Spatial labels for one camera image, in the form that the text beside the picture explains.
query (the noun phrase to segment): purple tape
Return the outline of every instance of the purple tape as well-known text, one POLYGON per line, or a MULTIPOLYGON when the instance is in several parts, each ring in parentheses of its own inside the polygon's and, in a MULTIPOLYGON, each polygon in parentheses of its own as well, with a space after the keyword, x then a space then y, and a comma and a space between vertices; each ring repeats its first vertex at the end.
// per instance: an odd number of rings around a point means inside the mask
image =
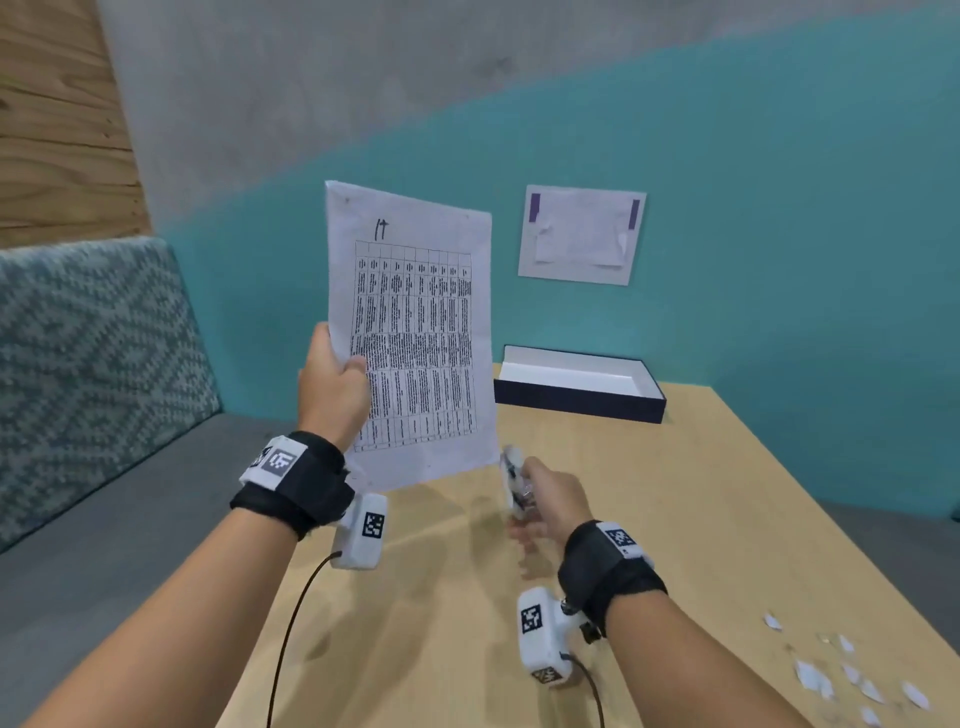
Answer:
POLYGON ((530 222, 537 222, 537 215, 540 214, 540 193, 534 192, 530 195, 530 222))
POLYGON ((630 230, 636 227, 636 215, 640 212, 640 200, 634 200, 634 206, 630 208, 630 230))

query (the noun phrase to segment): gray wall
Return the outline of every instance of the gray wall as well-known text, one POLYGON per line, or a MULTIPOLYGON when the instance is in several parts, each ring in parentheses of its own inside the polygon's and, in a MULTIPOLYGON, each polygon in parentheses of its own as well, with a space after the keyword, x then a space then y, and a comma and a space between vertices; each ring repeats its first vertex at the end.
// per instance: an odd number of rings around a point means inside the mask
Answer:
POLYGON ((331 147, 664 46, 920 0, 99 0, 161 232, 331 147))

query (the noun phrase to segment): teal wall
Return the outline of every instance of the teal wall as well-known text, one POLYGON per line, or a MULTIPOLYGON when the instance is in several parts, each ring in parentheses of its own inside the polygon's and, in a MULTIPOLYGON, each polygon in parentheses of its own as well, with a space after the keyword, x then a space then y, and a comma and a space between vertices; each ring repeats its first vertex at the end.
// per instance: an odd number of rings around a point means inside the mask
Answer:
POLYGON ((504 344, 714 386, 817 497, 960 500, 960 17, 673 48, 447 109, 162 231, 228 411, 291 418, 324 180, 493 214, 504 344), (527 183, 649 193, 629 287, 516 275, 527 183))

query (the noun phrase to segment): forearm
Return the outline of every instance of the forearm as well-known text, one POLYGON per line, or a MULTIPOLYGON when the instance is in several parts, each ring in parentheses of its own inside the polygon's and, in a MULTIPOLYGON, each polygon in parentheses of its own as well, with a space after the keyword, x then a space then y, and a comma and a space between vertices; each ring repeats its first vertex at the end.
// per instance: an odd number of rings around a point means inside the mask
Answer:
POLYGON ((777 691, 663 592, 616 597, 607 633, 649 728, 810 728, 777 691))
POLYGON ((24 728, 209 728, 250 658, 297 536, 232 511, 24 728))

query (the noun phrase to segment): patterned cushion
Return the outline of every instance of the patterned cushion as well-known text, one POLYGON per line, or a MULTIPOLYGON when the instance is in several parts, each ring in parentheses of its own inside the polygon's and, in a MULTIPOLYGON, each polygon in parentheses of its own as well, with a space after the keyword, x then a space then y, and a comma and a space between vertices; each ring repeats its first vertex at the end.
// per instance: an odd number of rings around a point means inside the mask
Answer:
POLYGON ((0 551, 220 410, 173 252, 0 252, 0 551))

